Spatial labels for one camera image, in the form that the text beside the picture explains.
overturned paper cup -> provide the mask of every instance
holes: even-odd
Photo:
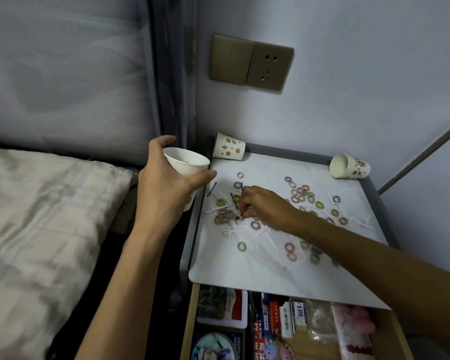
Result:
[[[362,180],[370,174],[370,164],[341,153],[333,157],[330,163],[330,174],[334,178]]]
[[[172,168],[184,176],[195,174],[200,170],[206,170],[210,165],[210,160],[207,157],[191,150],[169,147],[163,149],[163,154]],[[197,191],[192,193],[190,201],[186,204],[183,212],[190,209],[196,194]]]
[[[213,156],[215,158],[225,158],[241,160],[245,153],[245,143],[229,136],[217,133]]]

open drawer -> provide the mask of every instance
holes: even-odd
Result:
[[[180,360],[189,360],[190,358],[199,292],[200,284],[194,283]],[[369,309],[370,315],[378,328],[377,332],[370,336],[377,360],[413,360],[413,355],[396,314],[383,309]],[[305,332],[295,333],[294,338],[287,340],[287,342],[292,346],[296,360],[341,360],[337,344],[330,345],[313,341]]]

wall switch plate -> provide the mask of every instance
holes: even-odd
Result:
[[[252,58],[246,84],[267,90],[281,91],[294,50],[287,46],[253,43]]]
[[[245,85],[253,42],[215,34],[211,51],[210,79]]]

pink package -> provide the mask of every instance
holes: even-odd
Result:
[[[351,307],[344,304],[332,304],[331,311],[342,360],[375,360],[370,337],[353,327]]]

forearm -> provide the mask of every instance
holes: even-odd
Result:
[[[76,359],[143,359],[162,235],[134,228]]]
[[[336,260],[450,353],[450,273],[406,253],[299,212],[291,229]]]

